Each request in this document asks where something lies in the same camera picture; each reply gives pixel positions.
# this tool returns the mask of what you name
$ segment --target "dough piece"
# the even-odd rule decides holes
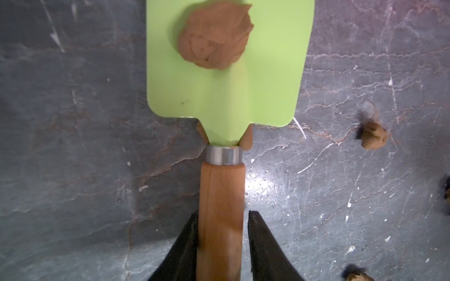
[[[447,189],[445,192],[445,199],[447,200],[447,203],[450,204],[450,189]]]
[[[379,149],[386,144],[387,132],[380,124],[369,121],[364,125],[361,140],[365,149]]]
[[[253,29],[251,6],[220,1],[193,11],[178,38],[181,56],[207,69],[231,66],[245,51]]]
[[[444,199],[446,199],[447,203],[450,204],[450,178],[448,178],[447,181],[445,182]]]
[[[350,273],[346,281],[375,281],[372,277],[367,276],[365,273]]]

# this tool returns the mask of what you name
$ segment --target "wooden handle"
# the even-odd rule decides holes
[[[244,195],[244,164],[202,164],[197,281],[241,279]]]

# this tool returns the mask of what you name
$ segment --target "dark stone countertop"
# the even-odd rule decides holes
[[[1,279],[144,280],[198,207],[204,149],[195,120],[147,105],[144,0],[0,11]],[[449,72],[447,0],[317,0],[295,114],[306,139],[257,125],[244,155],[247,209],[308,281],[348,263],[377,281],[448,280]],[[355,139],[362,112],[392,133],[382,149]]]

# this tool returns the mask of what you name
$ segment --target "silicone spatula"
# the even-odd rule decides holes
[[[251,123],[293,118],[314,16],[314,0],[253,0],[254,29],[229,69],[182,59],[177,37],[196,0],[147,0],[147,99],[162,117],[197,118],[209,140],[201,168],[197,280],[239,280],[245,166],[237,146]]]

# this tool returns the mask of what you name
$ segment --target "white speck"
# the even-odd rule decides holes
[[[350,198],[348,198],[347,208],[351,207],[350,199],[351,199],[352,194],[353,194],[353,192],[350,193]]]
[[[73,2],[72,5],[70,5],[70,8],[72,10],[73,21],[77,22],[77,4]]]
[[[305,132],[303,131],[302,127],[300,126],[300,123],[298,123],[297,119],[295,117],[292,118],[294,120],[295,125],[300,129],[301,133],[303,134],[303,137],[306,139]]]
[[[142,192],[144,189],[146,189],[148,187],[149,187],[148,185],[144,185],[144,186],[139,187],[139,192]]]
[[[355,250],[355,246],[350,246],[349,248],[348,248],[348,251],[345,253],[345,254],[348,254],[348,253],[351,253],[351,252],[353,252]]]
[[[332,146],[334,143],[330,143],[329,145],[327,145],[327,147],[325,147],[324,149],[322,149],[322,151],[319,153],[319,155],[311,162],[311,164],[309,164],[308,166],[306,166],[306,168],[304,168],[301,171],[298,171],[297,174],[300,174],[301,172],[304,172],[306,169],[308,169],[309,167],[311,167],[313,165],[313,163],[317,160],[317,158],[320,157],[320,155],[325,151],[325,149],[327,149],[328,147]]]

